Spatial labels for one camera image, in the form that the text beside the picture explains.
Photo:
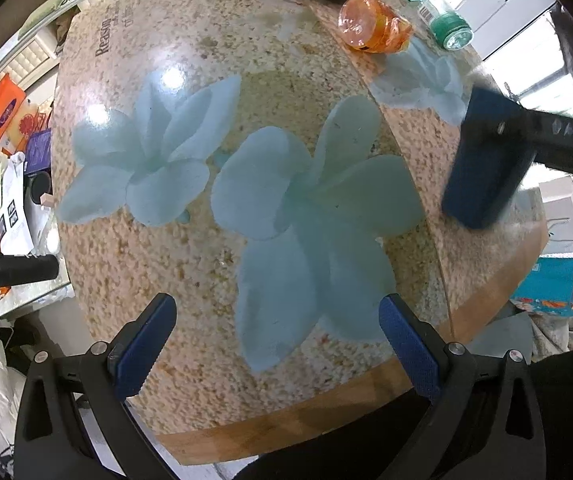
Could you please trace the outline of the dark blue plastic cup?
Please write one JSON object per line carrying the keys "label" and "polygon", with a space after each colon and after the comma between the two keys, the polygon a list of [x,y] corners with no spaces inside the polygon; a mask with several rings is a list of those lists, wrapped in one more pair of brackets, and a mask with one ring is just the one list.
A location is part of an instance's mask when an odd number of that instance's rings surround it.
{"label": "dark blue plastic cup", "polygon": [[470,230],[498,221],[535,157],[533,113],[502,94],[472,89],[442,211]]}

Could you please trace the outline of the orange plastic cup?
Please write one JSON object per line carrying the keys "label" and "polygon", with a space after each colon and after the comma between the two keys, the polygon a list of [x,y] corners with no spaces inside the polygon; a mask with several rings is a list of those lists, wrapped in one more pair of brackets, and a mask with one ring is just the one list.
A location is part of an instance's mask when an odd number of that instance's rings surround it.
{"label": "orange plastic cup", "polygon": [[405,51],[413,36],[413,24],[382,0],[347,0],[337,27],[345,44],[367,53]]}

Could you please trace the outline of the black tube on side table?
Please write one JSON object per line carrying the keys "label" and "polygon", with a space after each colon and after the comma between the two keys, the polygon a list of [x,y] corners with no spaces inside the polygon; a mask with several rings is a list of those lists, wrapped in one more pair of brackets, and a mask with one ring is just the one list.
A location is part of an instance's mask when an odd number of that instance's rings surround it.
{"label": "black tube on side table", "polygon": [[54,255],[10,256],[0,252],[0,289],[53,280],[60,264]]}

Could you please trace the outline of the white tufted tv cabinet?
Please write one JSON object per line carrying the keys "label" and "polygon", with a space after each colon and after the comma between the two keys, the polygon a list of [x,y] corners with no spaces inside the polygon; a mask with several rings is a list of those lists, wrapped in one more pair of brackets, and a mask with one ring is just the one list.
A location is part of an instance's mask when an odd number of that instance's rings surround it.
{"label": "white tufted tv cabinet", "polygon": [[55,21],[70,9],[84,11],[101,1],[63,0],[24,34],[17,32],[0,49],[0,80],[9,75],[21,89],[29,88],[59,63],[55,53]]}

